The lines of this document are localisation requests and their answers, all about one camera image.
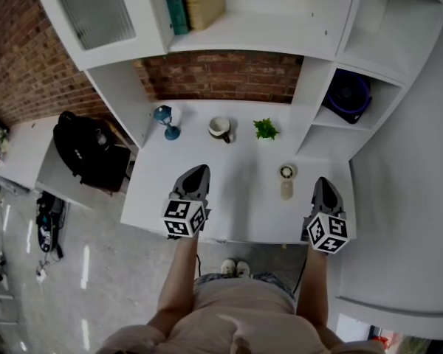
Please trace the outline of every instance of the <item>black backpack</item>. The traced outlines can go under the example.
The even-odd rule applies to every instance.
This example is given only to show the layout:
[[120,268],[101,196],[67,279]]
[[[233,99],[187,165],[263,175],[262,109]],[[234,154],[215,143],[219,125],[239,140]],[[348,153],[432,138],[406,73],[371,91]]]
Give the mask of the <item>black backpack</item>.
[[120,189],[130,150],[115,146],[104,124],[65,111],[54,127],[54,142],[72,174],[81,176],[82,184],[110,192]]

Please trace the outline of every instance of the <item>white table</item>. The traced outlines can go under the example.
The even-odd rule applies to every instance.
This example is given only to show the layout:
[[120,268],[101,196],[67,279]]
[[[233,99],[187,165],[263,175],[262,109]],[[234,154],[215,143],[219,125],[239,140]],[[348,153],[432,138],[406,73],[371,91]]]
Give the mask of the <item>white table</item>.
[[80,184],[64,164],[52,130],[59,116],[19,123],[10,128],[10,148],[0,176],[28,189],[44,190],[70,203],[93,208],[97,190]]
[[[348,221],[355,226],[353,187],[348,162],[292,157],[286,152],[289,109],[279,104],[184,101],[173,106],[181,136],[169,142],[155,123],[138,153],[123,207],[122,223],[167,235],[160,219],[162,202],[184,172],[201,164],[210,167],[211,209],[202,240],[252,243],[299,243],[303,217],[312,209],[315,182],[327,177],[343,197]],[[228,116],[235,126],[231,144],[212,138],[207,124]],[[253,120],[270,117],[281,135],[269,143],[255,137]],[[298,168],[294,196],[280,197],[277,170],[285,162]]]

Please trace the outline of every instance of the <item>white wall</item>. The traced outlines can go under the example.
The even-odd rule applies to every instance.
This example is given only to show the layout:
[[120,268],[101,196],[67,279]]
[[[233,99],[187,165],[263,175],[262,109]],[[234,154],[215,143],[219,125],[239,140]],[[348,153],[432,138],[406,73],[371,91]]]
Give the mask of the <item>white wall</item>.
[[443,316],[443,30],[404,100],[351,164],[358,239],[343,251],[340,295]]

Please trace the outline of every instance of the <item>blue oil lamp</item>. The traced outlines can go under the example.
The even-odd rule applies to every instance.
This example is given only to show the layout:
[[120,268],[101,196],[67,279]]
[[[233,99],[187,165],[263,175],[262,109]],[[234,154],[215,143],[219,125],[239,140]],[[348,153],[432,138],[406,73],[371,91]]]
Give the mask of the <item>blue oil lamp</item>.
[[162,105],[154,110],[154,119],[166,127],[164,136],[167,140],[175,140],[180,135],[180,129],[170,125],[172,122],[171,111],[172,108],[166,105]]

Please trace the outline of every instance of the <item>small potted plant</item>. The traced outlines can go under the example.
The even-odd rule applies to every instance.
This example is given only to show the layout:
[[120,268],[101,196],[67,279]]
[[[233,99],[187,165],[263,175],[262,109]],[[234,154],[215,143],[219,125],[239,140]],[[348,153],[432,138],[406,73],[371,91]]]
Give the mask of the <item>small potted plant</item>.
[[261,121],[253,121],[254,127],[258,129],[256,137],[260,142],[271,142],[279,133],[271,123],[271,119],[263,119]]

